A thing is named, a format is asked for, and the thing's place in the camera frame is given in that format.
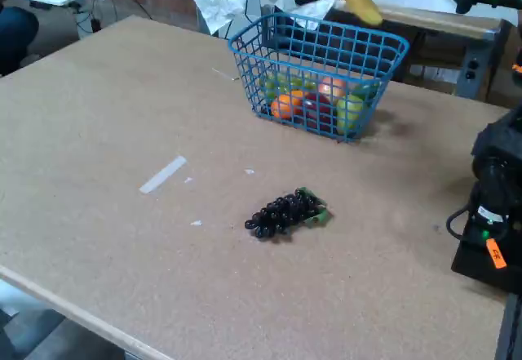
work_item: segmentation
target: person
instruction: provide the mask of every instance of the person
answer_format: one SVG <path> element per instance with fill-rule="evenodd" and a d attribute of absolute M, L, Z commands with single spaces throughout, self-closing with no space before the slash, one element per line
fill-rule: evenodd
<path fill-rule="evenodd" d="M 36 16 L 19 7 L 3 7 L 0 0 L 0 75 L 20 67 L 27 48 L 38 32 Z"/>

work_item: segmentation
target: wooden table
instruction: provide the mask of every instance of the wooden table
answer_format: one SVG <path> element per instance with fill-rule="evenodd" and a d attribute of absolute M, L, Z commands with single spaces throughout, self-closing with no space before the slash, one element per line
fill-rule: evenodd
<path fill-rule="evenodd" d="M 492 358 L 503 296 L 450 271 L 444 222 L 504 111 L 390 83 L 338 144 L 212 68 L 226 42 L 130 18 L 0 79 L 0 277 L 144 359 Z M 302 185 L 325 228 L 243 229 Z"/>

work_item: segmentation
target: white plastic strip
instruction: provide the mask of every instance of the white plastic strip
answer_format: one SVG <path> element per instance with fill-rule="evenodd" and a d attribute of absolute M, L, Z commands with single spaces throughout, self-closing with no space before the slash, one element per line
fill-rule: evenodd
<path fill-rule="evenodd" d="M 148 194 L 157 186 L 162 184 L 165 180 L 167 180 L 172 174 L 174 174 L 178 169 L 180 169 L 185 163 L 187 159 L 183 156 L 178 156 L 175 158 L 168 166 L 159 171 L 155 176 L 153 176 L 146 184 L 139 188 L 144 194 Z"/>

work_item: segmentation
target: green apple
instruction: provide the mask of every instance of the green apple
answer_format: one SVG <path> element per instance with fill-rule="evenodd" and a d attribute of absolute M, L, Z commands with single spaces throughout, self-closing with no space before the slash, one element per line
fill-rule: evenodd
<path fill-rule="evenodd" d="M 347 131 L 355 128 L 357 120 L 363 114 L 365 101 L 360 97 L 348 95 L 337 102 L 337 132 L 344 136 Z"/>
<path fill-rule="evenodd" d="M 374 102 L 374 97 L 377 95 L 378 89 L 381 86 L 380 82 L 373 82 L 371 84 L 359 84 L 352 90 L 352 95 L 360 97 L 366 101 L 366 105 L 371 107 Z"/>

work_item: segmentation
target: yellow object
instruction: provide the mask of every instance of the yellow object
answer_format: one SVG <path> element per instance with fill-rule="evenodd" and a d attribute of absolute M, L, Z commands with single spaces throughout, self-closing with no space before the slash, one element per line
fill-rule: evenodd
<path fill-rule="evenodd" d="M 344 0 L 348 11 L 359 17 L 366 24 L 380 25 L 383 17 L 372 0 Z"/>

